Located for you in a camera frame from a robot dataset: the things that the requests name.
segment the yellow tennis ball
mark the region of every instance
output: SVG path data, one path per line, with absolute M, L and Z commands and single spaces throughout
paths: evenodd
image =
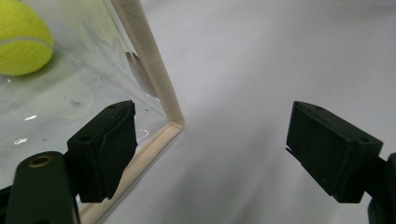
M 33 73 L 50 60 L 52 48 L 49 27 L 31 7 L 0 0 L 0 74 Z

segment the black robotic claw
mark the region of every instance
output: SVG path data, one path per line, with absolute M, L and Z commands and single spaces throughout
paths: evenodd
M 382 142 L 330 111 L 294 102 L 287 151 L 339 203 L 372 197 L 371 224 L 390 224 L 396 211 L 396 154 L 378 157 Z

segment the white background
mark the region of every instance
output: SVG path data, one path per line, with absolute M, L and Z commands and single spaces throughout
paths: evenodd
M 186 127 L 101 223 L 368 223 L 284 148 L 295 100 L 396 151 L 396 2 L 142 0 Z

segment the screw hole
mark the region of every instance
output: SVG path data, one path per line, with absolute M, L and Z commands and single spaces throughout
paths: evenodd
M 89 136 L 85 136 L 85 137 L 80 138 L 79 141 L 81 141 L 81 142 L 87 142 L 87 141 L 89 141 L 90 139 L 91 139 L 91 138 L 90 138 Z
M 365 137 L 360 137 L 359 140 L 361 140 L 362 142 L 369 142 L 369 140 Z
M 47 165 L 51 161 L 52 161 L 51 156 L 36 157 L 36 158 L 32 159 L 31 161 L 29 161 L 29 167 L 32 167 L 32 168 L 41 167 L 41 166 Z

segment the clear acrylic panel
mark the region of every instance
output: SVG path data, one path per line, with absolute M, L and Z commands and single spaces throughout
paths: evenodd
M 166 123 L 160 101 L 142 91 L 125 52 L 131 44 L 105 2 L 26 0 L 51 29 L 51 61 L 23 77 L 0 75 L 0 189 L 18 164 L 66 141 L 108 105 L 133 100 L 138 149 Z

